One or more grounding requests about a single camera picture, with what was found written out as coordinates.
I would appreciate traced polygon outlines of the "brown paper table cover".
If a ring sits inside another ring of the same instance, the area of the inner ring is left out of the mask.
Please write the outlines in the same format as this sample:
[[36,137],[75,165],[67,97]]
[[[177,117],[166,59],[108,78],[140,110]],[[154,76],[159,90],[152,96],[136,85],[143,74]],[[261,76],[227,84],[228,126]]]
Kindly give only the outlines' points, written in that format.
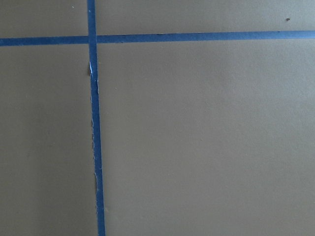
[[3,0],[3,236],[312,236],[312,0]]

